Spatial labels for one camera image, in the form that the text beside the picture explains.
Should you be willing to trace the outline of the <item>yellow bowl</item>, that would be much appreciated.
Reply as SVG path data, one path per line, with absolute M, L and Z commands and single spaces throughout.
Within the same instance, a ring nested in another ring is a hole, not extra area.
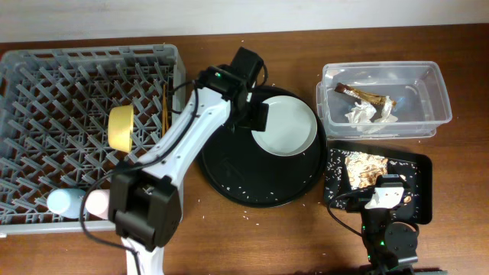
M 133 130 L 133 105 L 122 105 L 112 108 L 108 117 L 108 145 L 114 150 L 130 153 Z

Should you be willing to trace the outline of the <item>blue plastic cup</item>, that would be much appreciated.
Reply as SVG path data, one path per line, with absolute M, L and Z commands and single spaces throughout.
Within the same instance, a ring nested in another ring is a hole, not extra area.
M 64 218 L 78 219 L 85 194 L 81 189 L 56 189 L 47 197 L 47 207 Z

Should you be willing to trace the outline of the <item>round black tray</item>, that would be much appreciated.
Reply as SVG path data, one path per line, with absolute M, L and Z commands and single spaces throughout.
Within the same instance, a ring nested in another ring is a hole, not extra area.
M 263 102 L 277 95 L 302 100 L 272 86 L 255 93 Z M 291 157 L 278 157 L 263 150 L 254 141 L 250 129 L 231 131 L 221 126 L 197 158 L 204 177 L 226 199 L 247 207 L 277 207 L 305 195 L 325 168 L 325 132 L 314 114 L 318 126 L 315 140 L 303 153 Z

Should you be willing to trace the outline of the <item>food scraps pile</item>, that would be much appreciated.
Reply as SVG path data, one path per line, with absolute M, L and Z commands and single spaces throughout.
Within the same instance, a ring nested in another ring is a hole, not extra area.
M 366 199 L 367 197 L 370 197 L 370 195 L 366 195 L 365 193 L 361 194 L 361 191 L 373 189 L 379 176 L 396 174 L 388 173 L 388 163 L 388 158 L 379 155 L 362 152 L 348 154 L 345 158 L 345 168 L 351 191 L 343 194 L 341 200 L 352 201 L 354 199 L 358 200 L 359 198 Z

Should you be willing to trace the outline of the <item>crumpled white tissue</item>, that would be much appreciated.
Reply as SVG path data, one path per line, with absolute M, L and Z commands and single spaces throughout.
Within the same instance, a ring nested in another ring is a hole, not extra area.
M 388 96 L 386 102 L 382 105 L 381 117 L 372 121 L 371 119 L 377 113 L 377 109 L 370 103 L 362 101 L 355 103 L 355 107 L 345 114 L 348 122 L 351 124 L 367 124 L 367 126 L 355 126 L 355 128 L 364 134 L 373 134 L 385 128 L 385 123 L 394 123 L 398 117 L 391 114 L 394 108 L 394 101 Z

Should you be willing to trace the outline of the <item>grey plastic dishwasher rack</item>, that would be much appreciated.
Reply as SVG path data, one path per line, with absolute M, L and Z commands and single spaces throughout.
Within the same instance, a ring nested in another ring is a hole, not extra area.
M 1 59 L 1 234 L 76 232 L 47 207 L 56 189 L 87 189 L 160 139 L 186 101 L 186 67 L 171 44 L 11 50 Z M 112 108 L 134 107 L 130 153 L 108 145 Z

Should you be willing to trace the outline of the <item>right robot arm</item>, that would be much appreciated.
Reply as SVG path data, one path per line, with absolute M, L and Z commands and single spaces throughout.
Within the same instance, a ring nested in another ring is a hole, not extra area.
M 393 217 L 403 201 L 402 187 L 369 187 L 345 196 L 346 211 L 361 214 L 361 238 L 368 265 L 361 274 L 414 274 L 419 227 Z

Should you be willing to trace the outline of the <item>grey round plate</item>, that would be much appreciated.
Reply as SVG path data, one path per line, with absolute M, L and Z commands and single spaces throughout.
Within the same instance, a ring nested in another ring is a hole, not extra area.
M 264 103 L 269 107 L 265 131 L 251 132 L 257 145 L 278 157 L 291 157 L 308 149 L 318 130 L 313 110 L 288 95 L 270 97 Z

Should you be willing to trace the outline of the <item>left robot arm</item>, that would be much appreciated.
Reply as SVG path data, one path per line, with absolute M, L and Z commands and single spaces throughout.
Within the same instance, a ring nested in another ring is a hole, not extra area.
M 108 201 L 98 214 L 115 225 L 120 243 L 89 232 L 99 244 L 126 253 L 129 274 L 162 274 L 164 248 L 183 218 L 183 178 L 208 139 L 223 125 L 244 125 L 264 131 L 268 107 L 248 96 L 259 88 L 257 78 L 268 74 L 262 61 L 210 66 L 191 81 L 193 92 L 179 118 L 136 163 L 122 162 L 86 191 L 81 209 L 89 211 L 110 180 Z

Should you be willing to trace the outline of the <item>brown coffee sachet wrapper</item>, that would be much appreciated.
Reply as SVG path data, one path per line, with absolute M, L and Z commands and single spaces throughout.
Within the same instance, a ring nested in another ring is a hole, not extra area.
M 369 92 L 361 91 L 360 89 L 347 86 L 343 83 L 338 82 L 334 88 L 335 92 L 342 93 L 360 99 L 365 102 L 369 102 L 372 105 L 384 105 L 387 102 L 387 97 L 383 95 L 372 94 Z

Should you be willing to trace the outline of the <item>clear plastic waste bin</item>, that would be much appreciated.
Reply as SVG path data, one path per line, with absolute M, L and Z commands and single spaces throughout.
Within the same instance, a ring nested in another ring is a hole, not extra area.
M 360 99 L 336 92 L 344 84 L 396 102 L 395 122 L 380 122 L 381 108 L 369 122 L 351 123 L 346 115 Z M 452 120 L 449 95 L 439 66 L 432 61 L 330 63 L 316 85 L 316 110 L 329 140 L 430 138 Z

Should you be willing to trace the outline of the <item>pink plastic cup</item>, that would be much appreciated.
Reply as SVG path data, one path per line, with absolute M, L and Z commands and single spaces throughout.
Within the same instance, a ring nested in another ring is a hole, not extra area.
M 109 189 L 97 189 L 92 191 L 86 199 L 86 210 L 96 217 L 108 220 L 109 197 Z

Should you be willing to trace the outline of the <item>black rectangular tray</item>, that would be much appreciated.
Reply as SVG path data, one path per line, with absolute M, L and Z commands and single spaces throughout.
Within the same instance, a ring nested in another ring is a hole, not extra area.
M 351 192 L 345 159 L 354 152 L 386 157 L 387 172 L 402 176 L 409 186 L 412 200 L 395 211 L 395 217 L 398 220 L 421 225 L 427 225 L 431 222 L 432 161 L 426 155 L 404 150 L 348 141 L 330 141 L 325 150 L 323 197 L 326 203 L 338 195 Z

